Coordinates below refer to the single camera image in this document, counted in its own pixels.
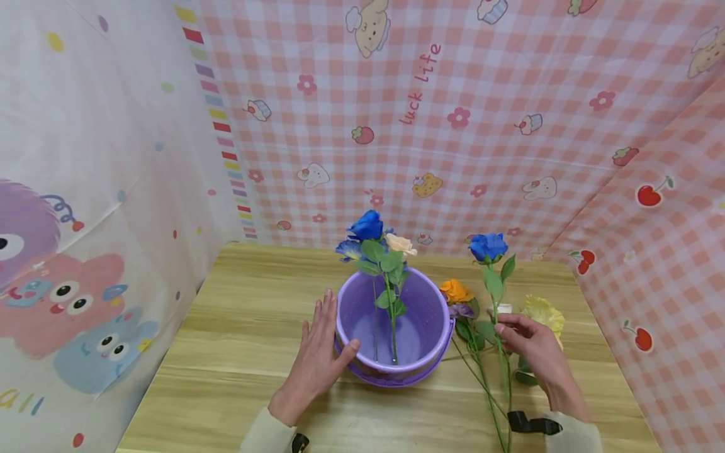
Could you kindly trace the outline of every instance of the blue cartoon creature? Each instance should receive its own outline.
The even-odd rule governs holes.
[[[139,324],[142,312],[128,309],[63,346],[53,361],[58,376],[85,394],[100,394],[124,379],[158,329],[155,321]]]

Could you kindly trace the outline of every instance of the hand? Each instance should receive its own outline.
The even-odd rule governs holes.
[[[296,426],[312,401],[327,392],[357,355],[360,342],[352,340],[345,345],[340,357],[333,356],[335,326],[337,323],[337,297],[325,290],[325,301],[315,303],[312,327],[302,323],[302,342],[289,376],[272,396],[270,414],[287,426]]]
[[[499,313],[494,329],[506,350],[526,359],[549,397],[551,410],[591,422],[584,397],[551,329],[524,315],[508,313]]]

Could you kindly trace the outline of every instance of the cartoon fabric backdrop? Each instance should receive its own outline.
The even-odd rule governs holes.
[[[112,451],[224,241],[329,248],[371,207],[422,253],[570,265],[663,450],[725,442],[719,1],[0,20],[3,451]]]

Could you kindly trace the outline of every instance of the left hand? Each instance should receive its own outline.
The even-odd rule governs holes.
[[[270,414],[287,426],[296,426],[312,401],[327,392],[360,350],[360,342],[345,345],[340,357],[333,354],[337,323],[337,297],[325,290],[324,302],[315,303],[312,327],[302,323],[302,342],[289,376],[275,392]]]

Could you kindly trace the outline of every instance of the striped border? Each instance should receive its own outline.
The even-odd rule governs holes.
[[[189,42],[189,53],[195,60],[199,61],[199,63],[194,63],[194,69],[199,75],[199,82],[202,85],[202,90],[204,90],[204,101],[209,106],[209,118],[217,136],[217,143],[221,148],[222,160],[231,183],[237,213],[241,224],[244,226],[244,236],[247,239],[256,241],[257,230],[254,228],[252,207],[247,196],[247,189],[244,186],[244,174],[239,165],[234,135],[231,131],[231,122],[224,109],[224,103],[219,93],[219,85],[215,81],[214,70],[208,66],[209,54],[204,49],[204,36],[199,31],[199,23],[193,10],[179,5],[175,5],[174,9],[176,10],[176,17],[183,23],[181,28],[186,40]]]

